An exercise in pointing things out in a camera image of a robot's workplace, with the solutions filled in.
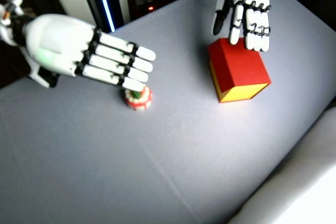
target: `table surface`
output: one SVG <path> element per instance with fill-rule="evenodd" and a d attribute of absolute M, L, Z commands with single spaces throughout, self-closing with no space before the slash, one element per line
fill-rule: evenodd
<path fill-rule="evenodd" d="M 179 0 L 118 30 L 157 53 L 153 104 L 61 77 L 0 92 L 0 222 L 220 223 L 336 94 L 336 33 L 296 0 L 271 0 L 272 84 L 219 104 L 207 45 L 217 0 Z"/>

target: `robotic hand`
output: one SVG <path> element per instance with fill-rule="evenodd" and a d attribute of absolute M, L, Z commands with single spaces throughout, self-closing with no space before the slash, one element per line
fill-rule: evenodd
<path fill-rule="evenodd" d="M 224 20 L 231 7 L 229 41 L 235 45 L 238 43 L 240 27 L 243 24 L 245 46 L 255 51 L 267 51 L 269 49 L 270 27 L 268 11 L 271 6 L 269 0 L 218 0 L 213 22 L 213 34 L 219 34 Z"/>
<path fill-rule="evenodd" d="M 54 87 L 60 74 L 84 76 L 126 89 L 142 91 L 155 53 L 103 33 L 81 20 L 56 14 L 35 19 L 23 16 L 22 0 L 0 5 L 0 38 L 19 46 L 30 65 L 30 77 L 44 87 Z"/>

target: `box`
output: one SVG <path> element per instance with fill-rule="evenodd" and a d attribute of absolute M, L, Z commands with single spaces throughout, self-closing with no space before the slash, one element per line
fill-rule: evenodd
<path fill-rule="evenodd" d="M 247 50 L 242 38 L 236 45 L 219 39 L 208 52 L 219 102 L 251 99 L 271 83 L 259 53 Z"/>

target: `blue light strip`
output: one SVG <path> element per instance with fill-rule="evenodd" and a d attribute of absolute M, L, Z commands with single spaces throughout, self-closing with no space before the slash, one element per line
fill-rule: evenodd
<path fill-rule="evenodd" d="M 110 12 L 107 0 L 102 0 L 102 1 L 103 1 L 103 5 L 104 5 L 104 9 L 105 9 L 105 12 L 106 12 L 107 19 L 108 19 L 110 27 L 111 27 L 111 31 L 115 32 L 115 28 L 114 28 L 114 24 L 113 24 L 113 21 L 112 21 L 112 16 L 111 16 L 111 12 Z"/>

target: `white robotic hand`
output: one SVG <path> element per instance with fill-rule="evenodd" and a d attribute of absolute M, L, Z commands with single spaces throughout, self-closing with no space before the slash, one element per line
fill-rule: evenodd
<path fill-rule="evenodd" d="M 240 27 L 243 25 L 246 48 L 267 51 L 270 33 L 268 11 L 271 8 L 269 0 L 218 0 L 212 28 L 214 35 L 219 34 L 231 7 L 230 43 L 238 43 Z"/>
<path fill-rule="evenodd" d="M 42 15 L 20 26 L 30 77 L 45 87 L 56 85 L 55 78 L 65 74 L 142 91 L 153 69 L 149 62 L 155 59 L 153 51 L 69 16 Z"/>

